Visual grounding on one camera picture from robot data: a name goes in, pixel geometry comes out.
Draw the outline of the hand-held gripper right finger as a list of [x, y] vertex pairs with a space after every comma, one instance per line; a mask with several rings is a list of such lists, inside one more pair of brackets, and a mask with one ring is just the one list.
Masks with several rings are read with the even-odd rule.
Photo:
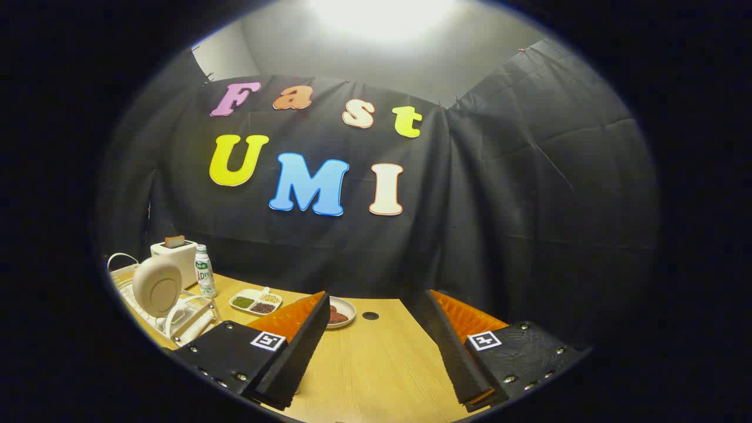
[[468, 412], [527, 396], [588, 355], [531, 321], [508, 324], [433, 290], [424, 294], [424, 329]]

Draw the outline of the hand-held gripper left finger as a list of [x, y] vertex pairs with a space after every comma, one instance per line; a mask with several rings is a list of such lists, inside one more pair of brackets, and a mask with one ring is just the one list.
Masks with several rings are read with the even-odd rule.
[[247, 324], [225, 320], [171, 351], [187, 369], [248, 401], [292, 404], [327, 329], [330, 295], [303, 297]]

